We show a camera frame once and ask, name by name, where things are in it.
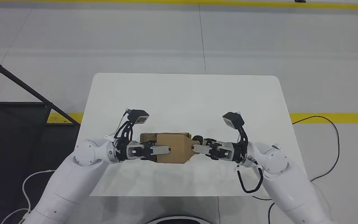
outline white table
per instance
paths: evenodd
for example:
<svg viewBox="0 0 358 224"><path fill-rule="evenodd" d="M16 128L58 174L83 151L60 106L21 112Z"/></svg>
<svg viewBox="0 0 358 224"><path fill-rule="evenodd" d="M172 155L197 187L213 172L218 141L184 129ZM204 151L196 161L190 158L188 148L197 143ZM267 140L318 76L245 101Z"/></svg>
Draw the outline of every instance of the white table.
<svg viewBox="0 0 358 224"><path fill-rule="evenodd" d="M304 165L279 80L274 76L199 74L96 74L77 142L104 142L125 108L143 109L150 117L134 126L134 140L143 132L190 132L235 142L238 132L222 115L240 111L248 139L279 143L303 171ZM240 196L235 163L196 155L186 164L132 160L110 165L92 196ZM247 188L258 178L242 168ZM267 195L264 189L257 196Z"/></svg>

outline brown cardboard box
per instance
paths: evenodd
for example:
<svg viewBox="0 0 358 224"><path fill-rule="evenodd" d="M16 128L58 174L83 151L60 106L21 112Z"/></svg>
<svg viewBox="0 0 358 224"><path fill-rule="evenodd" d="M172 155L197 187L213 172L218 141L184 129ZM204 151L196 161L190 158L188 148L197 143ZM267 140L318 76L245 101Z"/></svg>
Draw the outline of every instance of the brown cardboard box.
<svg viewBox="0 0 358 224"><path fill-rule="evenodd" d="M194 154L191 147L199 144L198 141L190 139L189 133L143 133L140 142L157 140L158 146L170 146L169 154L158 155L157 162L163 164L184 164Z"/></svg>

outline floor tape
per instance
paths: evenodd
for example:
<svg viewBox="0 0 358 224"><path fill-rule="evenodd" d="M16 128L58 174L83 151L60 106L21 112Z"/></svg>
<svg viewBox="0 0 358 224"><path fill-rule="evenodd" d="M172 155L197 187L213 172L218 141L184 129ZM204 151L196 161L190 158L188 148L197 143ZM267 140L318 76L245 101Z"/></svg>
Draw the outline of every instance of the floor tape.
<svg viewBox="0 0 358 224"><path fill-rule="evenodd" d="M0 0L0 2L14 2L14 0ZM235 0L19 0L16 2L73 2L73 3L152 3L152 4L209 4L216 6L245 6L245 7L290 7L290 8L335 8L358 10L358 4L307 2L298 3L269 2L269 1L235 1Z"/></svg>
<svg viewBox="0 0 358 224"><path fill-rule="evenodd" d="M82 122L83 113L69 113L73 119L78 121L79 123ZM325 116L329 120L333 121L334 123L358 123L358 113L290 113L291 121L296 122L300 119L307 118L309 116L320 115ZM58 113L51 113L48 123L70 123L69 120L64 118ZM302 123L306 124L317 124L317 123L328 123L325 119L322 118L311 118L308 120L303 121Z"/></svg>

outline gray floor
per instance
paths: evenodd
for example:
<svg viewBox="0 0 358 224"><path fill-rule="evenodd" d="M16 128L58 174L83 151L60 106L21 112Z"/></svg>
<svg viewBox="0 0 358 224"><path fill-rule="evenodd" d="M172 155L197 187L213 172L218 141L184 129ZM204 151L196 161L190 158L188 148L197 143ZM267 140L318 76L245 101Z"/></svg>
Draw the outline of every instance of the gray floor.
<svg viewBox="0 0 358 224"><path fill-rule="evenodd" d="M84 111L98 72L275 75L291 113L358 111L358 11L0 3L0 31L1 64L66 112ZM0 100L34 99L0 76ZM357 128L338 125L341 160L316 182L338 223L358 219ZM297 124L295 132L308 176L326 171L337 153L333 128ZM68 223L140 224L180 213L267 223L269 205L251 197L89 198ZM274 208L272 223L290 221Z"/></svg>

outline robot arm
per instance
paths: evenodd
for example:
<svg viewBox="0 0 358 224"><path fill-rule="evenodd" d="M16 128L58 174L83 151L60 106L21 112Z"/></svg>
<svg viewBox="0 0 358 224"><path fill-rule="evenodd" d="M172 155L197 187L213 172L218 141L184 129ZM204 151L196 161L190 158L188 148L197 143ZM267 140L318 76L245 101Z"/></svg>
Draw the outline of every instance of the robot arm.
<svg viewBox="0 0 358 224"><path fill-rule="evenodd" d="M170 152L168 146L156 146L154 142L143 144L132 141L131 128L143 124L148 118L144 111L132 110L129 121L114 137L106 136L107 141L98 146L94 141L85 140L76 145L50 178L43 195L31 211L26 214L24 224L63 223L96 187L109 164L140 158L156 160L156 155Z"/></svg>
<svg viewBox="0 0 358 224"><path fill-rule="evenodd" d="M227 113L226 124L237 129L241 135L238 143L217 142L202 139L193 146L198 153L217 160L234 161L238 166L252 167L260 182L256 189L247 191L238 170L238 176L245 192L257 191L262 183L276 205L296 224L332 224L324 213L314 188L297 164L286 157L280 146L253 144L248 141L242 126L240 114Z"/></svg>

